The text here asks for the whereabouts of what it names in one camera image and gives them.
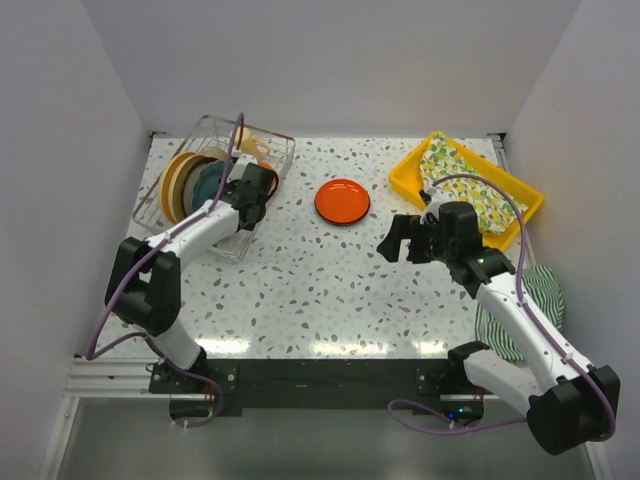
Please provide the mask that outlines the teal embossed plate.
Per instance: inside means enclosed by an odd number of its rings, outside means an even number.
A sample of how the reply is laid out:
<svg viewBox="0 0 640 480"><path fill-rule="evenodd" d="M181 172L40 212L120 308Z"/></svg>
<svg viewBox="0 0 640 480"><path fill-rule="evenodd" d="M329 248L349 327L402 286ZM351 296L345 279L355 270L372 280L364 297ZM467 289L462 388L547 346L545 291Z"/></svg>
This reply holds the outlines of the teal embossed plate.
<svg viewBox="0 0 640 480"><path fill-rule="evenodd" d="M214 201L218 197L218 191L224 178L232 172L234 165L222 160L208 163L199 173L193 187L191 207L197 211L207 201Z"/></svg>

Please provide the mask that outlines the orange plate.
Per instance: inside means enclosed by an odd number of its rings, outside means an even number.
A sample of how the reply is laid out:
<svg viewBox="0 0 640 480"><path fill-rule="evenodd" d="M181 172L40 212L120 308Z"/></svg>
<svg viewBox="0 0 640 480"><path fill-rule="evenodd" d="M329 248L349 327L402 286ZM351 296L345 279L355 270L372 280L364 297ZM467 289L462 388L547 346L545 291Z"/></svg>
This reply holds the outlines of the orange plate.
<svg viewBox="0 0 640 480"><path fill-rule="evenodd" d="M357 222L369 212L371 199L358 182L338 178L327 181L317 190L314 207L325 221Z"/></svg>

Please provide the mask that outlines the red floral plate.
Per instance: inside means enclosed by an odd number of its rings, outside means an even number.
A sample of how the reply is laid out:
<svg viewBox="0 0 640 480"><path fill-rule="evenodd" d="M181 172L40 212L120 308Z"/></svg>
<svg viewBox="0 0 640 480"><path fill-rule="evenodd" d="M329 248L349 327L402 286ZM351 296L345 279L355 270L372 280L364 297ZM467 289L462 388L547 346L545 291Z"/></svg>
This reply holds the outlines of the red floral plate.
<svg viewBox="0 0 640 480"><path fill-rule="evenodd" d="M349 222L349 223L336 223L336 222L330 222L330 221L326 221L325 223L332 228L348 229L348 228L354 228L354 227L357 228L359 226L362 226L365 224L365 221L363 219L360 219L357 222Z"/></svg>

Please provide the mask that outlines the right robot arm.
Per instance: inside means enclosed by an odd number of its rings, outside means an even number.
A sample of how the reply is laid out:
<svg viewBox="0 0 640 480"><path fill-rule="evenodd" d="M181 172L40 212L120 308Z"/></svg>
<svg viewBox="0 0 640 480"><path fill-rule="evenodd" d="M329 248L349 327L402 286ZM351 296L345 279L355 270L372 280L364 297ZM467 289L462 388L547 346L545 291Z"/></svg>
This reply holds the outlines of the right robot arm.
<svg viewBox="0 0 640 480"><path fill-rule="evenodd" d="M424 215L395 215L377 251L395 263L403 241L409 262L443 263L503 327L527 365L519 368L484 343L470 342L448 353L445 379L452 390L477 386L496 395L551 455L613 436L619 377L609 366L595 366L559 333L525 291L521 271L484 245L470 204L446 202Z"/></svg>

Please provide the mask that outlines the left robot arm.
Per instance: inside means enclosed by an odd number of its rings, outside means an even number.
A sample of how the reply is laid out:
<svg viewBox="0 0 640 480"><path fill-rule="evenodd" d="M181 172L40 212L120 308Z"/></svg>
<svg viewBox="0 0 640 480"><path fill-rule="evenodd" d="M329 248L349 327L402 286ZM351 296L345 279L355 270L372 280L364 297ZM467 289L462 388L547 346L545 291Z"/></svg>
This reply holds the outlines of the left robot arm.
<svg viewBox="0 0 640 480"><path fill-rule="evenodd" d="M241 230L252 231L264 218L267 203L279 186L271 168L256 163L236 165L224 176L222 161L205 164L189 176L187 198L192 213L166 232L119 245L105 307L133 326L166 366L160 378L188 393L211 393L204 349L179 320L184 269L214 244Z"/></svg>

